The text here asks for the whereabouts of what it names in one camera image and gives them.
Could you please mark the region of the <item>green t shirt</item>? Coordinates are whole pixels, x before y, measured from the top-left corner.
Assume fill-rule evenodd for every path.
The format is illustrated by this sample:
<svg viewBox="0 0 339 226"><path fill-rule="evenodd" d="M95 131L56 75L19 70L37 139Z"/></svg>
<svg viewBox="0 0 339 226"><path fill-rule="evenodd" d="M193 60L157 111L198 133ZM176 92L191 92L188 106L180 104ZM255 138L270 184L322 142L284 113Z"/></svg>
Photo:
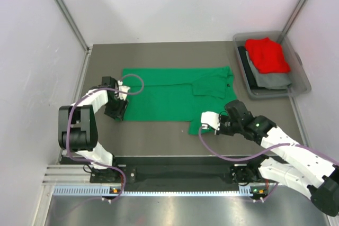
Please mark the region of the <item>green t shirt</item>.
<svg viewBox="0 0 339 226"><path fill-rule="evenodd" d="M188 122L188 133L197 135L201 114L223 112L236 100L234 74L221 68L125 68L123 83L133 93L124 114L132 122Z"/></svg>

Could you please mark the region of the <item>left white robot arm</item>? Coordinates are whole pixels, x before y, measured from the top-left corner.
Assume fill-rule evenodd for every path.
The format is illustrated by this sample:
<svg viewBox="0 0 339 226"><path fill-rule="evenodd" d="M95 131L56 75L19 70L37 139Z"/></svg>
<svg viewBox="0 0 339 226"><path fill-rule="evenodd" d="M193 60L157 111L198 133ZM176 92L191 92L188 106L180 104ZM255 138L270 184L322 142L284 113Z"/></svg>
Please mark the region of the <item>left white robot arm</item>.
<svg viewBox="0 0 339 226"><path fill-rule="evenodd" d="M68 120L73 104L62 106L58 112L58 143L63 149L69 149L89 160L95 169L102 170L102 176L109 182L120 176L115 157L99 143L95 113L102 107L105 114L115 120L122 120L128 100L130 87L110 76L102 78L102 83L82 97L74 109L69 130L69 146L66 146Z"/></svg>

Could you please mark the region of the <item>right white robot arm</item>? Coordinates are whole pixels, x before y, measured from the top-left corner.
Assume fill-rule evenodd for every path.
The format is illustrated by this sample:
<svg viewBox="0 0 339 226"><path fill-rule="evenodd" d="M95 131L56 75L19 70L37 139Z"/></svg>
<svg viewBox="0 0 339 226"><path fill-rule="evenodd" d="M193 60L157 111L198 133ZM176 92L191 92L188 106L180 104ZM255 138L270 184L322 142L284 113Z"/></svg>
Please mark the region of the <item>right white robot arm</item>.
<svg viewBox="0 0 339 226"><path fill-rule="evenodd" d="M250 165L247 175L251 180L280 182L310 199L326 215L338 215L338 164L302 146L267 117L253 116L239 100L226 104L225 112L216 115L218 134L241 134L286 162L268 157Z"/></svg>

